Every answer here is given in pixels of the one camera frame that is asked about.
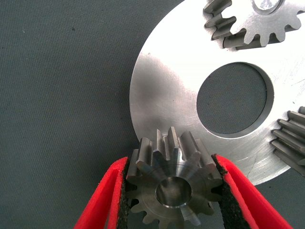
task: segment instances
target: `metal surface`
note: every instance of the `metal surface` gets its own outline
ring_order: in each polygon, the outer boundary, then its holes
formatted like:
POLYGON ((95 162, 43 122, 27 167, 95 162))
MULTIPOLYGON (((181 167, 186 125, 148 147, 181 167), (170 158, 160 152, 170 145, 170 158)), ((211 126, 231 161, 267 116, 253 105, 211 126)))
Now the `metal surface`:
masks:
POLYGON ((210 153, 233 161, 255 184, 285 172, 287 166, 269 144, 279 129, 278 118, 304 104, 304 27, 286 34, 286 41, 263 49, 222 49, 211 41, 214 29, 204 24, 206 0, 186 0, 173 9, 153 30, 143 46, 132 75, 130 110, 140 139, 155 139, 154 129, 166 133, 175 126, 178 134, 190 130, 210 153), (232 62, 251 64, 262 73, 267 101, 260 117, 245 130, 220 134, 204 127, 197 113, 197 95, 205 79, 217 68, 232 62))
POLYGON ((224 38, 224 47, 257 48, 285 40, 285 32, 298 30, 297 14, 304 0, 212 0, 204 11, 213 14, 206 27, 216 26, 212 39, 224 38))
POLYGON ((280 159, 305 177, 305 107, 289 111, 288 117, 288 121, 278 121, 282 129, 272 131, 278 138, 271 144, 280 159))
POLYGON ((170 223, 183 228, 186 220, 198 226, 197 215, 212 215, 210 201, 221 199, 211 191, 222 184, 221 175, 201 140, 194 140, 190 132, 177 137, 171 127, 167 135, 157 130, 156 139, 153 143, 142 138, 132 154, 127 180, 137 189, 127 197, 139 203, 131 211, 145 211, 143 223, 157 219, 160 229, 170 223))

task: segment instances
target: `circular hole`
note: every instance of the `circular hole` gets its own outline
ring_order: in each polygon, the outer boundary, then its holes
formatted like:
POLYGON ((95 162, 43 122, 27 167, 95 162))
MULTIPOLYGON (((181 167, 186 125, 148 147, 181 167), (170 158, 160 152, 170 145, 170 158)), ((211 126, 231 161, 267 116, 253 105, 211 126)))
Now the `circular hole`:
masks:
POLYGON ((267 118, 273 98, 272 83, 262 69, 235 62, 218 68, 204 81, 197 97, 197 113, 215 135, 240 137, 267 118))
POLYGON ((180 177, 164 179, 156 190, 158 201, 168 208, 177 208, 185 205, 190 200, 191 194, 191 186, 180 177))
POLYGON ((256 12, 260 14, 270 14, 274 12, 282 0, 252 0, 252 5, 256 12))

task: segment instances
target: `silver gear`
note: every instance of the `silver gear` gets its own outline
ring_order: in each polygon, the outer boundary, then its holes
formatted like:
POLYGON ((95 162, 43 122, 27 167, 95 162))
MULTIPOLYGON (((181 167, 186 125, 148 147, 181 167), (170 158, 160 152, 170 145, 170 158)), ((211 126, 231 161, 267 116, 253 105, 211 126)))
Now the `silver gear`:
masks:
POLYGON ((224 38, 224 48, 265 47, 298 30, 297 14, 304 11, 305 0, 212 0, 204 8, 213 14, 205 26, 216 26, 212 40, 224 38))
POLYGON ((141 139, 126 178, 137 186, 126 194, 139 201, 131 211, 145 211, 143 223, 156 219, 160 229, 170 223, 184 228, 186 220, 198 226, 201 223, 197 215, 212 215, 210 201, 221 199, 212 188, 220 186, 223 180, 203 143, 194 140, 190 132, 177 137, 174 127, 168 135, 157 130, 155 144, 148 138, 141 139))
POLYGON ((274 154, 305 177, 305 107, 289 111, 288 117, 288 121, 278 121, 282 129, 272 131, 278 138, 271 144, 274 154))

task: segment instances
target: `red clamp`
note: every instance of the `red clamp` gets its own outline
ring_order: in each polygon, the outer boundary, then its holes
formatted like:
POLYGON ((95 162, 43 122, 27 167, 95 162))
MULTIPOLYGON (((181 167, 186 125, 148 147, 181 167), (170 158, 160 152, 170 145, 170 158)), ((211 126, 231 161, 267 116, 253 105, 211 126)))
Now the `red clamp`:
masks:
MULTIPOLYGON (((243 173, 228 159, 213 155, 223 176, 220 208, 226 229, 292 229, 243 173)), ((127 228, 124 196, 126 157, 114 162, 91 197, 74 229, 127 228)))

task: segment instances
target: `metal disc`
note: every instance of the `metal disc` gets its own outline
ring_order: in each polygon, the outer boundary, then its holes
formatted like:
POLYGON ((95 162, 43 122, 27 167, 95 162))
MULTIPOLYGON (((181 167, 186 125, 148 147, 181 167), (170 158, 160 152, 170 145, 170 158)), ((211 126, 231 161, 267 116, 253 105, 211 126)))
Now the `metal disc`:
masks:
MULTIPOLYGON (((133 127, 140 139, 154 140, 154 130, 167 133, 175 126, 180 135, 189 130, 211 154, 233 161, 255 184, 268 181, 289 167, 273 154, 269 144, 279 118, 297 111, 305 99, 305 28, 286 34, 283 43, 266 48, 222 49, 211 41, 214 29, 204 24, 208 0, 186 0, 153 30, 134 67, 130 86, 133 127), (197 95, 205 79, 219 67, 244 62, 264 78, 267 101, 260 117, 245 130, 218 134, 204 127, 197 113, 197 95)), ((305 14, 299 15, 304 21, 305 14)))

